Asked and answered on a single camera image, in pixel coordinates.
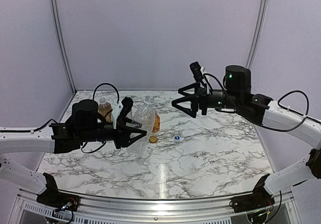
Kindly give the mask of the yellow juice bottle cap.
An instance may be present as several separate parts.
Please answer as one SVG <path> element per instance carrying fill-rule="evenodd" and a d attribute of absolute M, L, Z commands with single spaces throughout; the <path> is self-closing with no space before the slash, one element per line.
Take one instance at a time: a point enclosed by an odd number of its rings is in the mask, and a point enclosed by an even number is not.
<path fill-rule="evenodd" d="M 157 136 L 155 136 L 155 135 L 152 135 L 152 136 L 150 136 L 150 138 L 149 138 L 149 142 L 150 143 L 156 143 L 158 141 L 158 138 L 157 138 Z"/>

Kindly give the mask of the clear water bottle blue cap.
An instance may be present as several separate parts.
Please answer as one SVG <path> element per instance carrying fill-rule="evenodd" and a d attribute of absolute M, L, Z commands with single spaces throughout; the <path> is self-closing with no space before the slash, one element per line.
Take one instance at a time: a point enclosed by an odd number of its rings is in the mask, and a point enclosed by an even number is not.
<path fill-rule="evenodd" d="M 130 156 L 140 157 L 145 151 L 155 121 L 153 103 L 154 97 L 150 95 L 146 96 L 144 104 L 140 105 L 134 113 L 133 124 L 131 126 L 146 131 L 146 136 L 137 140 L 127 148 L 127 153 Z"/>

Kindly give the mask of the orange object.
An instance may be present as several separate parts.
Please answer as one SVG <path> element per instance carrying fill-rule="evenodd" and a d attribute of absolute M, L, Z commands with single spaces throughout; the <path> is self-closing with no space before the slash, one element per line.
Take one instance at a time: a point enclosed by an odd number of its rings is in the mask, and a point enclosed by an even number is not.
<path fill-rule="evenodd" d="M 154 119 L 154 125 L 152 128 L 152 132 L 156 133 L 160 131 L 160 125 L 161 125 L 161 120 L 160 120 L 160 116 L 158 115 L 157 111 L 155 112 L 155 119 Z"/>

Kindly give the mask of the tea bottle red label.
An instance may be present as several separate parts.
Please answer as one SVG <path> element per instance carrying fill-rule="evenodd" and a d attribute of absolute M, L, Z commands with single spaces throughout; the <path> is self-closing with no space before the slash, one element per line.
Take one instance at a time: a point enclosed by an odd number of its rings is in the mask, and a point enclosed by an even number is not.
<path fill-rule="evenodd" d="M 105 118 L 108 123 L 111 123 L 112 106 L 104 97 L 99 99 L 98 112 Z"/>

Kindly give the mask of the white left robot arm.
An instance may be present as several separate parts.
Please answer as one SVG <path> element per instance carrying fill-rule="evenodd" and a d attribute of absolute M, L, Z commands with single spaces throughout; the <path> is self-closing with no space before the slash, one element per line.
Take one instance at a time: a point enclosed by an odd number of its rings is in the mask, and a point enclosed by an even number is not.
<path fill-rule="evenodd" d="M 1 179 L 17 184 L 44 199 L 52 206 L 63 203 L 53 176 L 36 172 L 5 158 L 7 153 L 44 152 L 64 154 L 78 150 L 85 143 L 113 141 L 117 149 L 127 148 L 146 136 L 147 132 L 127 117 L 133 101 L 125 97 L 111 112 L 109 123 L 98 112 L 98 103 L 85 99 L 72 105 L 65 123 L 50 120 L 43 127 L 23 130 L 1 128 Z"/>

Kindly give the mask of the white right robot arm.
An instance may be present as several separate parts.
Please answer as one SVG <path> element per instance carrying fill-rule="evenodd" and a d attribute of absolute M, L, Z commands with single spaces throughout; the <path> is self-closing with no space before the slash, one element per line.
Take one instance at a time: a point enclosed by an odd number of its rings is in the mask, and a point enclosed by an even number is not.
<path fill-rule="evenodd" d="M 320 121 L 299 113 L 262 94 L 251 93 L 251 71 L 243 66 L 229 65 L 225 68 L 220 89 L 212 89 L 206 73 L 198 62 L 190 64 L 195 83 L 178 90 L 181 98 L 172 101 L 172 106 L 195 118 L 200 110 L 207 114 L 210 108 L 216 111 L 232 109 L 250 123 L 267 130 L 288 133 L 312 147 L 302 160 L 260 178 L 249 195 L 248 203 L 259 208 L 273 194 L 296 186 L 310 179 L 320 179 Z"/>

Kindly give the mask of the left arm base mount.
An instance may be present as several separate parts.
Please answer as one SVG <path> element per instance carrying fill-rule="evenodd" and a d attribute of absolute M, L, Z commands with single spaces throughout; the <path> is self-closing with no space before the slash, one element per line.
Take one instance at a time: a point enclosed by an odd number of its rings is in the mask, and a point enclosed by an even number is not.
<path fill-rule="evenodd" d="M 55 207 L 58 211 L 63 210 L 65 205 L 71 203 L 71 206 L 67 206 L 65 209 L 77 211 L 80 197 L 59 191 L 52 175 L 43 173 L 43 176 L 46 180 L 45 190 L 37 195 L 36 201 L 40 204 Z"/>

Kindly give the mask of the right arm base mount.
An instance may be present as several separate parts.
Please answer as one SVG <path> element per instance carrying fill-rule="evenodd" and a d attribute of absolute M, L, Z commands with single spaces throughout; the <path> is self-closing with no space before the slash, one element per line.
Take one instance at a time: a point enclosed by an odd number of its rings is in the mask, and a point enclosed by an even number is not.
<path fill-rule="evenodd" d="M 264 188 L 265 181 L 269 175 L 266 174 L 259 179 L 251 194 L 240 195 L 231 199 L 229 205 L 235 213 L 260 209 L 275 204 L 272 194 L 269 194 Z"/>

